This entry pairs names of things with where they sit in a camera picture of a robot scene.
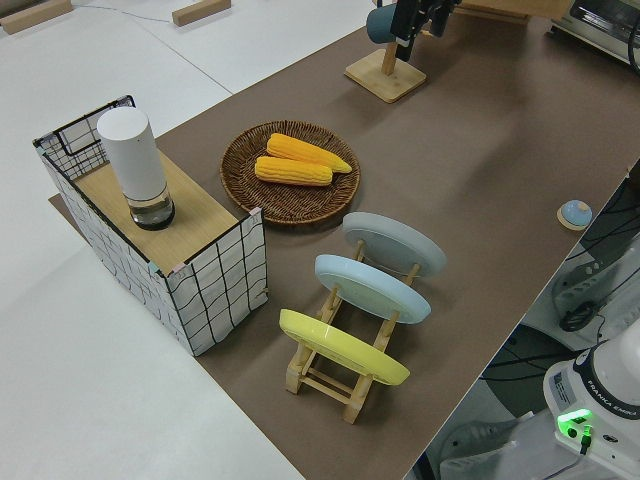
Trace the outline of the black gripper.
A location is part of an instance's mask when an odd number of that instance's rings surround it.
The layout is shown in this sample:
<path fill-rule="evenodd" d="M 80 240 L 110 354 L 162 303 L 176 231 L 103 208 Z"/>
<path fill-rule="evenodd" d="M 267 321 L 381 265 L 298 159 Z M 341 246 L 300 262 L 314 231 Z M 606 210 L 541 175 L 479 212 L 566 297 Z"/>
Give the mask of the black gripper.
<path fill-rule="evenodd" d="M 448 17 L 459 4 L 459 0 L 419 1 L 419 12 L 423 15 L 432 15 L 429 29 L 431 35 L 434 37 L 443 36 Z M 391 22 L 391 33 L 397 43 L 396 58 L 402 61 L 408 61 L 411 55 L 415 38 L 415 17 L 415 0 L 398 0 L 395 3 L 395 11 Z"/>

